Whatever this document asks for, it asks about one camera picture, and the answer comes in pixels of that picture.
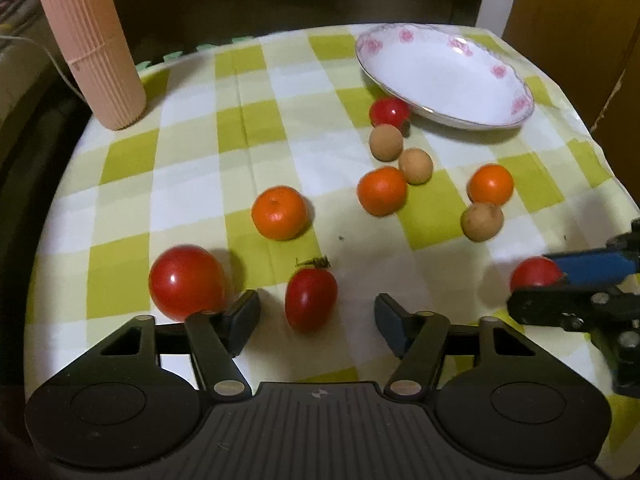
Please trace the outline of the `brown wooden door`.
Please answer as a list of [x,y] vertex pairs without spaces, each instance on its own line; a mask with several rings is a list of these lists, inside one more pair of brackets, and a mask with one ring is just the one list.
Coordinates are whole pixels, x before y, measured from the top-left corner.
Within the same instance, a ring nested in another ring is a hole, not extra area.
[[639,0],[514,0],[504,39],[557,82],[606,157],[639,158]]

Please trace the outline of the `pink ribbed cylindrical container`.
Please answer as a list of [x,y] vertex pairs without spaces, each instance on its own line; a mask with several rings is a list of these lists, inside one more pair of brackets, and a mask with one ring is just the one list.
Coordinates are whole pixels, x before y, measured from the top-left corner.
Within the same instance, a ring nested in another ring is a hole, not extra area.
[[120,130],[144,112],[146,94],[114,0],[40,0],[81,94],[102,126]]

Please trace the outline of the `green foam mat edge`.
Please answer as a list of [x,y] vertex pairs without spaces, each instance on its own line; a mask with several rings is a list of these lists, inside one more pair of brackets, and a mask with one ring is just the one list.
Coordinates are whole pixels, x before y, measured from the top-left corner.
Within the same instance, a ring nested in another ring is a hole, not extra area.
[[228,44],[238,44],[239,42],[244,42],[251,39],[253,39],[253,36],[239,36],[239,37],[231,38],[230,40],[227,40],[224,42],[217,42],[216,44],[211,44],[210,42],[206,42],[205,44],[197,44],[196,46],[184,47],[180,50],[175,50],[175,51],[164,53],[164,54],[158,54],[158,55],[155,55],[154,58],[150,58],[149,60],[137,62],[136,70],[138,72],[141,72],[146,68],[149,68],[158,64],[175,61],[175,60],[178,60],[178,58],[182,58],[183,56],[186,56],[192,53],[203,52],[216,47],[228,46]]

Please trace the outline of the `brown longan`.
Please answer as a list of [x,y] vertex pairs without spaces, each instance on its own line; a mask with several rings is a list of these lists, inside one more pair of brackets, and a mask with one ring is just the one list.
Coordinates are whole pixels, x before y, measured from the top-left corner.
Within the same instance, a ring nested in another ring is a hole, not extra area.
[[392,162],[398,159],[404,149],[404,137],[395,126],[377,125],[370,133],[369,148],[373,157],[380,162]]
[[431,155],[420,148],[407,148],[398,158],[398,168],[411,185],[421,185],[431,179],[434,164]]
[[461,215],[463,234],[472,242],[486,242],[495,237],[503,227],[502,209],[491,203],[474,203]]

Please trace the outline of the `white floral porcelain plate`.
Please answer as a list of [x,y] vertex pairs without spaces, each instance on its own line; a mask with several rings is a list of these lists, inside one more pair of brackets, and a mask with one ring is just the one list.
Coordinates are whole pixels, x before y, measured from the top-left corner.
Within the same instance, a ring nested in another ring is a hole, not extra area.
[[356,58],[386,93],[444,126],[513,129],[535,110],[532,90],[513,66],[442,26],[376,25],[358,37]]

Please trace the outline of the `red cherry tomato with stem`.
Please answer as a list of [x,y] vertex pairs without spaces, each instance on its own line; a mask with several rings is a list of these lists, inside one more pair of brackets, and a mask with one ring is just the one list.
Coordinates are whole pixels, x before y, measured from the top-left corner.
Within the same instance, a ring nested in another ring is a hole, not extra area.
[[510,291],[533,286],[550,286],[564,280],[564,273],[551,259],[538,256],[523,260],[513,270]]

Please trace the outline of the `red cherry tomato elongated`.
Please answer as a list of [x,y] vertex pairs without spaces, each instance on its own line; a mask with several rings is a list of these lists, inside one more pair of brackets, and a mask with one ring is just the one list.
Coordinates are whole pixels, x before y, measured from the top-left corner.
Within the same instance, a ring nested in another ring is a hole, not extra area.
[[288,325],[312,333],[329,321],[337,302],[338,286],[326,256],[297,265],[286,286],[284,310]]

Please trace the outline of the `green white checkered tablecloth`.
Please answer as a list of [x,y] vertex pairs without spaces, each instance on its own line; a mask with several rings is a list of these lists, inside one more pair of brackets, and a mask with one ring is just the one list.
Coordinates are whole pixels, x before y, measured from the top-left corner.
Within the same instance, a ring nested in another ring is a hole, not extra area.
[[[254,288],[262,319],[239,364],[262,380],[383,380],[394,358],[374,329],[373,299],[432,307],[454,322],[506,316],[523,258],[603,244],[638,207],[561,90],[488,32],[458,34],[524,76],[536,108],[518,130],[464,132],[418,122],[407,145],[434,174],[397,214],[376,218],[356,196],[376,167],[368,110],[378,96],[355,58],[356,27],[286,32],[150,68],[150,114],[119,132],[88,123],[55,194],[27,307],[25,365],[35,388],[90,344],[154,304],[152,260],[192,243],[212,250],[235,289]],[[514,179],[500,232],[472,242],[460,219],[481,166]],[[270,240],[250,210],[267,188],[295,188],[309,220]],[[297,265],[326,256],[337,302],[321,328],[288,325]]]

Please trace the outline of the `large red tomato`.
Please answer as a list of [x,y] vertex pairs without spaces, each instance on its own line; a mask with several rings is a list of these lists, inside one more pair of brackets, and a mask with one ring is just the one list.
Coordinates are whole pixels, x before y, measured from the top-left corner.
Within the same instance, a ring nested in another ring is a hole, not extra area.
[[151,266],[148,283],[157,309],[174,321],[227,307],[224,269],[200,246],[178,245],[162,252]]

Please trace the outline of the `orange mandarin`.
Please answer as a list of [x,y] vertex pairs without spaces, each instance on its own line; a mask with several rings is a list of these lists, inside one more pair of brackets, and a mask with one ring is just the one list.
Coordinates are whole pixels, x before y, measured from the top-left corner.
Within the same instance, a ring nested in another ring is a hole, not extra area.
[[466,187],[473,203],[488,203],[503,206],[512,197],[514,179],[506,168],[488,164],[478,168]]
[[408,183],[402,172],[391,166],[365,174],[357,185],[357,197],[362,208],[375,217],[393,214],[405,205]]
[[257,231],[270,240],[292,240],[306,228],[308,209],[295,188],[280,185],[267,188],[250,210]]

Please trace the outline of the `brown striped mattress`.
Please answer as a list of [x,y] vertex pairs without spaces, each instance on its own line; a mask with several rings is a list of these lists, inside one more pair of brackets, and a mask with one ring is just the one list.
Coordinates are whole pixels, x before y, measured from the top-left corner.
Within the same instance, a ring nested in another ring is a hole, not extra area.
[[63,62],[40,0],[12,0],[1,8],[1,122],[36,80]]

